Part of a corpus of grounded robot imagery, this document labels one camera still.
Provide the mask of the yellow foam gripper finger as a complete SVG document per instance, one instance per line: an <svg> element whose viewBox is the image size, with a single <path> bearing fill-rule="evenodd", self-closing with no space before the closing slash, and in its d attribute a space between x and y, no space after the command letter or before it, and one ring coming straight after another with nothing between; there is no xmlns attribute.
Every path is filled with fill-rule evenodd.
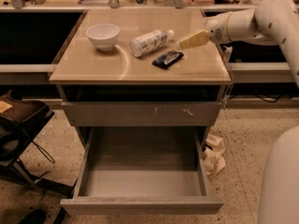
<svg viewBox="0 0 299 224"><path fill-rule="evenodd" d="M207 30L195 31L189 35L182 37L178 42L178 46L180 49L190 49L190 48L204 46L209 41L209 38L210 38L209 31Z"/></svg>

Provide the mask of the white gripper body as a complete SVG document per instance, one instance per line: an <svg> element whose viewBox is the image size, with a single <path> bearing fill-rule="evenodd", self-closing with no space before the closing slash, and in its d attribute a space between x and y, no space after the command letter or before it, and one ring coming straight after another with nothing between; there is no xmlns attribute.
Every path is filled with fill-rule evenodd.
<svg viewBox="0 0 299 224"><path fill-rule="evenodd" d="M229 13L221 13L206 19L206 29L209 31L210 40L215 44L227 44L230 42L227 34L227 20Z"/></svg>

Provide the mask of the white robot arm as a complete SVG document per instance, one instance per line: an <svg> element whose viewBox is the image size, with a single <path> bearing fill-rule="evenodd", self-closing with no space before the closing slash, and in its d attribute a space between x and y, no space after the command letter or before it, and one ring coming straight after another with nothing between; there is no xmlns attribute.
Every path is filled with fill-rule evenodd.
<svg viewBox="0 0 299 224"><path fill-rule="evenodd" d="M195 48L209 41L278 45L299 85L299 15L292 0L262 0L255 8L210 17L204 30L181 38L178 47ZM270 148L257 224L299 224L299 126Z"/></svg>

